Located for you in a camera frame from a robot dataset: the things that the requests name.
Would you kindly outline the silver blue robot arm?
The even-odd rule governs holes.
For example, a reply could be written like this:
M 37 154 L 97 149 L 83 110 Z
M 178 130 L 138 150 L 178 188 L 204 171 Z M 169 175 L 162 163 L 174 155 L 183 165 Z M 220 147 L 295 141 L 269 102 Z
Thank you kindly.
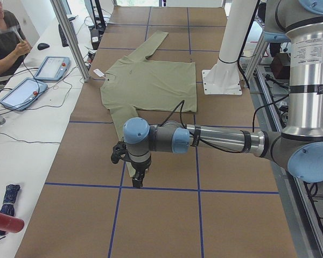
M 123 126 L 123 159 L 143 186 L 151 152 L 186 153 L 205 145 L 227 153 L 252 153 L 307 182 L 323 181 L 323 1 L 268 1 L 264 35 L 291 43 L 285 127 L 280 132 L 235 131 L 131 118 Z

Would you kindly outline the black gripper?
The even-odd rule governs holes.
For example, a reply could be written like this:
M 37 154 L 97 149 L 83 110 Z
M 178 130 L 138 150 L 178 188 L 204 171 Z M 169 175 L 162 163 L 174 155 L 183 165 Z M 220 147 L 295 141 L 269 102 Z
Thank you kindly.
M 132 186 L 134 188 L 142 188 L 143 187 L 143 179 L 145 177 L 146 170 L 151 165 L 151 158 L 148 158 L 144 162 L 134 162 L 132 161 L 132 167 L 135 169 L 135 174 L 132 178 Z

